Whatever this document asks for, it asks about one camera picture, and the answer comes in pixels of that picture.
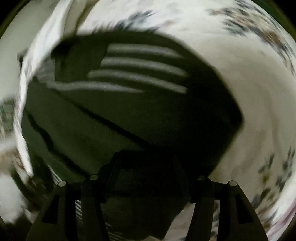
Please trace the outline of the black grey striped sweater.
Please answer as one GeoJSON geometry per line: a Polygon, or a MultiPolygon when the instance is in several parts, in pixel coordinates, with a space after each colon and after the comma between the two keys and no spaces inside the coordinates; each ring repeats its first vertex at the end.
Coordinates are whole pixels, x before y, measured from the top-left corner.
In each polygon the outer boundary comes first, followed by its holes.
{"type": "Polygon", "coordinates": [[[37,65],[21,127],[35,174],[97,175],[105,220],[126,238],[164,238],[243,124],[216,71],[155,33],[63,40],[37,65]]]}

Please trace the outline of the white floral bed blanket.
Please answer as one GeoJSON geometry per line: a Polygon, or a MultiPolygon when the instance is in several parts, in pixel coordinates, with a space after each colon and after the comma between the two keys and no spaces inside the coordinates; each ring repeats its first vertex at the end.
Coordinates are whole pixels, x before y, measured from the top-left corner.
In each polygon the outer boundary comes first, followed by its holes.
{"type": "MultiPolygon", "coordinates": [[[[24,55],[14,129],[21,163],[45,197],[56,185],[35,174],[21,121],[37,65],[63,40],[100,32],[144,32],[184,45],[221,77],[243,115],[243,124],[215,169],[200,179],[238,183],[268,240],[295,226],[295,41],[253,1],[59,1],[24,55]]],[[[186,240],[195,204],[173,219],[164,238],[186,240]]],[[[217,240],[220,202],[214,201],[210,240],[217,240]]],[[[132,240],[109,225],[109,240],[132,240]]]]}

